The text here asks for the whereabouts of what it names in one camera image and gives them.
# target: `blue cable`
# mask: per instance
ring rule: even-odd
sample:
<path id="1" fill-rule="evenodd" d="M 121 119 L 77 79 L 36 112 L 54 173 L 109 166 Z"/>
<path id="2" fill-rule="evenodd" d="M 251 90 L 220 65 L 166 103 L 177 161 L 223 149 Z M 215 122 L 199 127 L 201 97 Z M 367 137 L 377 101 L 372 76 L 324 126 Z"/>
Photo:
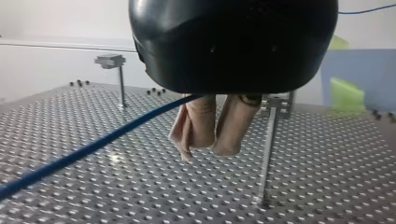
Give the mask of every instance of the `blue cable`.
<path id="1" fill-rule="evenodd" d="M 378 11 L 378 10 L 382 10 L 382 9 L 386 9 L 386 8 L 390 8 L 390 7 L 396 7 L 396 4 L 389 5 L 389 6 L 384 6 L 384 7 L 376 7 L 376 8 L 372 8 L 372 9 L 368 9 L 368 10 L 363 10 L 363 11 L 338 12 L 338 13 L 341 14 L 341 15 L 359 15 L 359 14 L 368 13 L 368 12 L 374 12 L 374 11 Z"/>
<path id="2" fill-rule="evenodd" d="M 60 158 L 59 160 L 45 165 L 44 167 L 39 168 L 38 170 L 21 177 L 20 179 L 13 180 L 7 183 L 5 186 L 0 188 L 0 202 L 3 201 L 5 198 L 12 196 L 13 194 L 17 193 L 21 189 L 25 189 L 30 185 L 40 181 L 46 176 L 52 175 L 53 173 L 63 169 L 64 167 L 79 161 L 86 156 L 89 156 L 93 152 L 99 150 L 101 147 L 106 146 L 107 144 L 113 142 L 114 140 L 118 139 L 119 137 L 123 136 L 124 134 L 130 132 L 131 130 L 139 127 L 140 125 L 146 123 L 147 121 L 171 110 L 180 105 L 184 105 L 189 101 L 195 100 L 200 98 L 201 96 L 191 95 L 188 97 L 184 97 L 178 99 L 172 103 L 167 105 L 163 105 L 157 109 L 154 109 L 147 114 L 143 115 L 142 117 L 135 119 L 124 126 L 116 129 L 112 133 L 99 138 L 98 140 L 88 144 L 85 147 L 80 148 L 77 151 L 72 152 L 71 154 Z"/>

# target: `metal rod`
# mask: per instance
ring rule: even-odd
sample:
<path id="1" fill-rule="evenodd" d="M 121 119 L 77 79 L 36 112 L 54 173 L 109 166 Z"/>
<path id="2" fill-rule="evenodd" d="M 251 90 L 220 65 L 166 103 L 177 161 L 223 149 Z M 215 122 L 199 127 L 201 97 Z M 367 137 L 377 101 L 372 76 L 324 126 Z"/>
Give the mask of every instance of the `metal rod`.
<path id="1" fill-rule="evenodd" d="M 269 162 L 271 159 L 271 152 L 274 145 L 275 133 L 277 125 L 277 108 L 271 107 L 270 117 L 267 125 L 267 137 L 265 139 L 264 154 L 262 156 L 262 179 L 259 188 L 259 203 L 261 205 L 267 205 L 267 195 L 265 194 L 265 188 L 267 183 L 267 176 L 269 171 Z"/>
<path id="2" fill-rule="evenodd" d="M 125 107 L 125 89 L 123 84 L 123 72 L 122 66 L 119 67 L 119 77 L 120 77 L 120 106 Z"/>

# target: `perforated metal table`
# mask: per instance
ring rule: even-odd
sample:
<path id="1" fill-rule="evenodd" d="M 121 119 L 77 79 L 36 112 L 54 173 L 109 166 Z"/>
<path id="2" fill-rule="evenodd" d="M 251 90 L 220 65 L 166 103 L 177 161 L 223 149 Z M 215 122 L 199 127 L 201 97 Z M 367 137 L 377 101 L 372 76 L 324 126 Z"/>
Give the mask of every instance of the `perforated metal table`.
<path id="1" fill-rule="evenodd" d="M 0 111 L 2 183 L 33 171 L 177 95 L 116 86 L 62 87 Z M 0 203 L 0 223 L 395 223 L 396 136 L 385 120 L 297 105 L 280 120 L 270 207 L 258 194 L 266 118 L 236 157 L 210 149 L 180 160 L 167 139 L 177 111 Z"/>

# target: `yellow-green object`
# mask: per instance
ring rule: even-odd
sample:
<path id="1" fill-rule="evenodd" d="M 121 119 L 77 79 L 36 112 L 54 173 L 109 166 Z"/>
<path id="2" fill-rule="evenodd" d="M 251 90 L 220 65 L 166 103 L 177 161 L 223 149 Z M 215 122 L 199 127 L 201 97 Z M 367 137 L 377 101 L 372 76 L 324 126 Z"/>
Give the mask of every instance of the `yellow-green object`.
<path id="1" fill-rule="evenodd" d="M 348 49 L 348 48 L 349 48 L 349 42 L 347 42 L 345 39 L 337 35 L 334 35 L 332 37 L 332 42 L 330 42 L 329 49 Z"/>
<path id="2" fill-rule="evenodd" d="M 362 112 L 364 106 L 364 91 L 339 77 L 332 77 L 332 106 L 350 112 Z"/>

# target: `beige fabric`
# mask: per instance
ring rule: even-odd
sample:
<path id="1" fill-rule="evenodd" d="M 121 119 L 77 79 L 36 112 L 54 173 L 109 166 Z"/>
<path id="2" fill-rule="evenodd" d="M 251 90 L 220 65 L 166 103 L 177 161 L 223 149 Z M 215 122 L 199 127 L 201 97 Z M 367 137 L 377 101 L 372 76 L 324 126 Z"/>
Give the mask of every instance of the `beige fabric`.
<path id="1" fill-rule="evenodd" d="M 190 147 L 210 147 L 213 144 L 213 152 L 218 156 L 236 155 L 260 104 L 261 100 L 229 95 L 222 108 L 215 139 L 216 97 L 197 99 L 180 107 L 169 138 L 184 161 L 192 158 Z"/>
<path id="2" fill-rule="evenodd" d="M 216 96 L 206 96 L 179 109 L 169 138 L 184 161 L 192 158 L 190 147 L 210 147 L 215 142 Z"/>
<path id="3" fill-rule="evenodd" d="M 250 102 L 239 95 L 229 95 L 219 118 L 213 152 L 218 156 L 238 154 L 241 141 L 259 109 L 260 103 Z"/>

